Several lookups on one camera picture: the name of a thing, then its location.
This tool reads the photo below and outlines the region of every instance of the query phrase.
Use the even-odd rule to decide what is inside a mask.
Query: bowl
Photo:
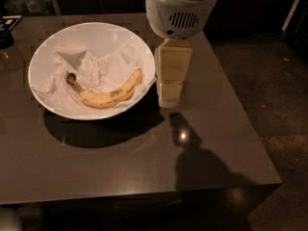
[[[139,68],[142,82],[128,100],[110,108],[82,103],[65,76],[74,72],[84,89],[108,92],[120,87]],[[154,57],[147,44],[131,31],[108,23],[67,27],[44,41],[30,61],[30,89],[36,100],[59,116],[95,120],[116,116],[136,105],[155,83]]]

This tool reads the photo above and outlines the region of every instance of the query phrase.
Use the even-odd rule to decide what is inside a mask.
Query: dark gray table
[[[143,13],[23,17],[7,49],[23,62],[0,64],[0,204],[223,191],[228,206],[243,199],[256,206],[281,183],[202,33],[190,38],[177,108],[159,108],[155,85],[106,120],[68,120],[42,108],[28,86],[32,55],[55,32],[92,21],[123,26],[153,50],[162,42]],[[189,140],[179,139],[182,131]]]

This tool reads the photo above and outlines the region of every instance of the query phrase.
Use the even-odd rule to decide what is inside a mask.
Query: floor
[[[304,231],[308,213],[308,62],[275,35],[210,39],[231,85],[242,102],[283,184],[247,217],[245,231]],[[38,231],[41,211],[36,205],[19,209],[29,223],[26,231]],[[85,210],[56,220],[70,223],[42,230],[98,230]],[[104,217],[104,230],[179,230],[181,215],[134,219]],[[83,227],[77,223],[89,223]],[[188,227],[185,230],[196,230]]]

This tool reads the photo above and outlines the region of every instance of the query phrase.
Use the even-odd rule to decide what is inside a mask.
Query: white bowl
[[[135,91],[134,96],[128,101],[121,102],[112,108],[95,109],[87,107],[80,100],[77,100],[79,98],[78,92],[65,82],[64,77],[61,77],[60,88],[53,88],[52,91],[47,91],[50,89],[48,85],[50,86],[51,80],[54,81],[55,71],[59,68],[55,64],[55,55],[53,55],[55,54],[55,49],[62,47],[62,49],[69,51],[71,45],[85,47],[95,57],[113,55],[123,45],[137,52],[137,55],[140,57],[138,67],[142,70],[143,76],[142,83]],[[87,66],[83,66],[83,68],[83,71],[87,73]],[[111,75],[113,78],[117,76],[115,73],[120,73],[123,70],[116,68],[117,66],[115,65],[110,71],[113,72]],[[103,119],[116,116],[128,110],[145,96],[156,80],[155,63],[149,47],[139,36],[131,31],[113,24],[83,23],[61,30],[48,38],[38,48],[30,62],[28,80],[34,97],[47,110],[59,116],[72,119]]]

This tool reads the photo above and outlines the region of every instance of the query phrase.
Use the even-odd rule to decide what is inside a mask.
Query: speaker grille
[[[169,17],[169,22],[171,26],[175,28],[192,28],[196,23],[198,23],[199,18],[195,13],[174,13]]]

